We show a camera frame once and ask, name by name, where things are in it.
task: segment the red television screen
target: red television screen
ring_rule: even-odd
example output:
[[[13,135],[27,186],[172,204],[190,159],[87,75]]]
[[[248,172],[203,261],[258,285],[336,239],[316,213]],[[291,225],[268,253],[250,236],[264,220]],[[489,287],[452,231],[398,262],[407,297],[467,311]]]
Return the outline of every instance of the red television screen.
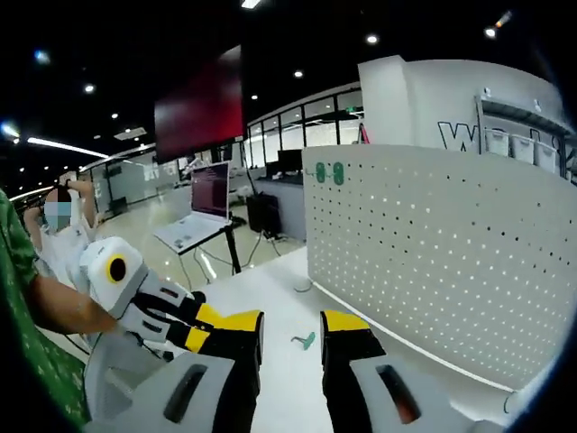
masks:
[[[206,64],[154,107],[159,161],[202,151],[243,135],[241,47]]]

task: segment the person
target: person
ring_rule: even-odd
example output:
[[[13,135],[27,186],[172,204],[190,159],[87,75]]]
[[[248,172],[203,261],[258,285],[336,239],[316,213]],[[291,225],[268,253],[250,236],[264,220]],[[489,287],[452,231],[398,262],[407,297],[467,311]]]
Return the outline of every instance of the person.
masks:
[[[88,295],[40,276],[35,260],[31,239],[0,189],[0,309],[6,347],[10,348],[5,361],[13,355],[25,360],[9,364],[5,372],[16,377],[26,372],[26,386],[12,389],[9,400],[23,407],[30,402],[31,393],[43,395],[49,404],[35,408],[35,415],[45,417],[43,427],[59,426],[58,431],[73,431],[89,421],[82,380],[84,365],[52,343],[36,326],[60,334],[122,329]],[[56,413],[62,416],[53,417]],[[28,420],[21,422],[28,425]]]
[[[72,220],[77,203],[69,189],[77,191],[83,199],[77,221]],[[43,231],[39,224],[42,216],[48,224],[47,231]],[[58,281],[74,287],[69,269],[75,265],[80,253],[95,240],[96,208],[92,183],[66,180],[64,185],[56,186],[46,195],[43,208],[27,209],[23,219],[38,256]]]

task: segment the small green object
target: small green object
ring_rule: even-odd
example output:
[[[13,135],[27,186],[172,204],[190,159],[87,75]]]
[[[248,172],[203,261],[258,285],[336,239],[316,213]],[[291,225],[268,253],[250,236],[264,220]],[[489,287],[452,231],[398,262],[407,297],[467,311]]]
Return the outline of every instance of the small green object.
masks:
[[[333,178],[336,185],[344,184],[344,167],[341,162],[335,162],[333,165]]]
[[[326,176],[325,164],[322,162],[317,162],[316,163],[316,181],[318,183],[325,183],[325,176]]]
[[[305,350],[307,350],[315,341],[315,333],[311,332],[307,338],[301,338],[300,336],[293,336],[290,341],[300,341],[303,344]]]

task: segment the laptop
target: laptop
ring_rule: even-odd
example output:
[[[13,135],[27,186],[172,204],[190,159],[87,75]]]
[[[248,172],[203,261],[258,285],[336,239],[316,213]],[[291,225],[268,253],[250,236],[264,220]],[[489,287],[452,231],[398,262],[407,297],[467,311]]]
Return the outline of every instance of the laptop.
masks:
[[[191,213],[154,232],[168,248],[183,253],[218,234],[229,223],[229,161],[192,171]]]

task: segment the laptop screen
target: laptop screen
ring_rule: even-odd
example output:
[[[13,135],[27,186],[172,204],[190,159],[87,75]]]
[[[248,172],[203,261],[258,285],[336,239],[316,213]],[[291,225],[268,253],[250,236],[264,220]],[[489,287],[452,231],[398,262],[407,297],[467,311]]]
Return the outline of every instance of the laptop screen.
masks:
[[[228,163],[194,169],[192,210],[228,218]]]

